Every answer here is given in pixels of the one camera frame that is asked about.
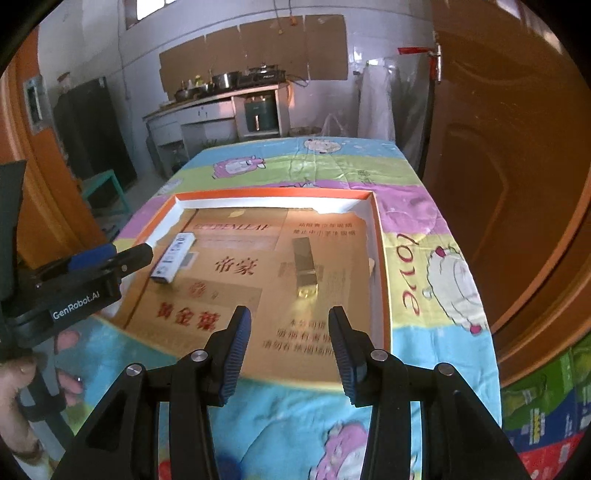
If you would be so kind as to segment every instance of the cartoon tablecloth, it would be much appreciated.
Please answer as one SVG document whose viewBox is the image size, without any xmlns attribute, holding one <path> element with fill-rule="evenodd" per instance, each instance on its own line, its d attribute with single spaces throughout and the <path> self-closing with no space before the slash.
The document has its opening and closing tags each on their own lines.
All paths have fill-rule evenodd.
<svg viewBox="0 0 591 480">
<path fill-rule="evenodd" d="M 172 193 L 249 186 L 373 190 L 384 231 L 392 353 L 425 368 L 453 364 L 501 422 L 492 338 L 472 275 L 437 206 L 392 142 L 289 138 L 210 148 L 147 201 L 115 244 L 129 248 Z M 109 324 L 89 319 L 78 328 L 81 345 L 58 360 L 86 385 L 84 404 L 69 410 L 73 424 L 84 420 L 129 363 L 153 368 L 175 361 Z M 343 394 L 240 380 L 224 408 L 210 409 L 220 470 L 225 480 L 357 479 L 370 414 Z M 418 404 L 412 415 L 411 477 L 419 478 Z M 167 480 L 167 429 L 161 424 L 160 474 Z"/>
</svg>

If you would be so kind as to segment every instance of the window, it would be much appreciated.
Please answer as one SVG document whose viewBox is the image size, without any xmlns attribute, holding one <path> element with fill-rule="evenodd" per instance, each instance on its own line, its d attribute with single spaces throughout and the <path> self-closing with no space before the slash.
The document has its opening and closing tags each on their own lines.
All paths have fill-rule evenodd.
<svg viewBox="0 0 591 480">
<path fill-rule="evenodd" d="M 125 24 L 127 28 L 132 27 L 143 18 L 174 1 L 176 0 L 124 0 Z"/>
</svg>

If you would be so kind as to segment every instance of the black cabinet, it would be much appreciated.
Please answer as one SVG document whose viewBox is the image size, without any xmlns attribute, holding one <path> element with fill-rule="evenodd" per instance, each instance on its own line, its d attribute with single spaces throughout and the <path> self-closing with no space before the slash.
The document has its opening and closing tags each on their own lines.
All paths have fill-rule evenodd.
<svg viewBox="0 0 591 480">
<path fill-rule="evenodd" d="M 53 109 L 59 136 L 74 174 L 86 180 L 112 169 L 126 189 L 137 178 L 123 137 L 105 77 L 78 85 L 62 94 Z M 116 198 L 111 182 L 94 192 L 93 208 L 108 207 Z"/>
</svg>

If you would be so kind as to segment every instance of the drawer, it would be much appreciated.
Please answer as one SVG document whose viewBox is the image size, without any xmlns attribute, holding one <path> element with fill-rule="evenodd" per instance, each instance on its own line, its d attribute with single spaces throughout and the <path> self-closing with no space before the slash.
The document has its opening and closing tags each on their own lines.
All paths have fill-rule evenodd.
<svg viewBox="0 0 591 480">
<path fill-rule="evenodd" d="M 198 124 L 212 120 L 223 120 L 234 118 L 234 107 L 231 100 L 223 102 L 206 103 L 191 108 L 184 108 L 175 113 L 177 122 L 180 125 Z"/>
<path fill-rule="evenodd" d="M 178 123 L 164 125 L 163 127 L 150 128 L 152 139 L 158 146 L 167 145 L 172 142 L 178 142 L 183 139 L 181 126 Z"/>
<path fill-rule="evenodd" d="M 163 127 L 164 125 L 173 124 L 177 120 L 174 117 L 173 113 L 167 113 L 166 115 L 159 116 L 158 118 L 154 118 L 153 120 L 148 120 L 148 127 L 150 131 L 154 128 Z"/>
</svg>

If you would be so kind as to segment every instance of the cardboard panel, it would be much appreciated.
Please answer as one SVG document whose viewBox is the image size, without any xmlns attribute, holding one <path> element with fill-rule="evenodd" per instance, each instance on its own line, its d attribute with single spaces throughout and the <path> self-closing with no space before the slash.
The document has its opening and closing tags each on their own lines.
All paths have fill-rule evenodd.
<svg viewBox="0 0 591 480">
<path fill-rule="evenodd" d="M 262 20 L 240 25 L 242 45 L 249 67 L 277 64 L 287 73 L 308 78 L 308 55 L 303 17 Z"/>
<path fill-rule="evenodd" d="M 346 80 L 347 31 L 342 15 L 306 15 L 310 80 Z"/>
<path fill-rule="evenodd" d="M 195 75 L 209 78 L 209 66 L 205 37 L 197 37 L 160 54 L 160 78 L 164 91 L 170 99 L 181 88 L 181 81 L 187 82 Z"/>
<path fill-rule="evenodd" d="M 246 55 L 238 27 L 224 28 L 208 33 L 205 37 L 207 48 L 207 69 L 213 75 L 226 72 L 243 72 L 246 69 Z"/>
</svg>

